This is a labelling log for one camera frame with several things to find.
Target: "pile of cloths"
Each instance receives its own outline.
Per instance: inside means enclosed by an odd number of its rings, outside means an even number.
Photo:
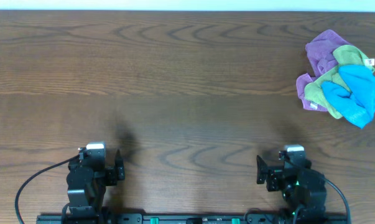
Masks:
[[[297,79],[298,97],[305,110],[328,111],[364,128],[375,113],[374,59],[326,30],[306,45],[315,77]]]

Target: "green cloth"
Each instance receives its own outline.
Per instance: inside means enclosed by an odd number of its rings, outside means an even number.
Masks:
[[[336,119],[340,119],[342,114],[339,113],[326,99],[321,88],[321,85],[324,81],[329,81],[336,83],[349,92],[351,92],[350,88],[347,84],[343,81],[341,76],[338,73],[338,69],[340,66],[344,65],[365,65],[364,60],[368,59],[368,57],[360,51],[355,46],[352,45],[343,45],[335,49],[332,54],[334,55],[338,65],[333,67],[331,70],[326,72],[324,75],[320,76],[316,81],[309,83],[305,87],[305,99],[308,101],[312,101],[317,103],[323,107],[325,107],[328,112],[332,115],[332,117]],[[375,71],[375,68],[366,65],[371,71]]]

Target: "blue cloth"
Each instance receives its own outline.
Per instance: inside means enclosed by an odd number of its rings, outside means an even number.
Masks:
[[[338,73],[351,92],[333,82],[323,82],[326,100],[350,123],[364,128],[375,113],[375,76],[362,65],[345,65]]]

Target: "brown wooden surface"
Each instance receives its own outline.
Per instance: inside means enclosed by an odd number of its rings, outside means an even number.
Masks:
[[[0,11],[0,223],[16,223],[23,181],[100,140],[123,147],[127,179],[105,202],[117,211],[277,210],[255,156],[299,143],[353,223],[375,223],[375,119],[360,130],[296,96],[313,74],[305,44],[326,29],[375,58],[375,14]],[[61,211],[67,172],[25,188],[26,223]]]

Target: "wood grain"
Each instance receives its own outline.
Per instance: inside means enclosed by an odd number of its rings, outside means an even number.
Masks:
[[[0,223],[17,221],[29,176],[100,140],[126,160],[126,181],[106,193],[117,211],[277,210],[255,156],[276,163],[299,143],[353,223],[375,223],[375,119],[360,130],[296,97],[296,78],[312,74],[305,44],[326,29],[375,58],[375,14],[0,11]],[[66,175],[26,187],[26,223],[61,211]],[[344,212],[328,193],[327,210]]]

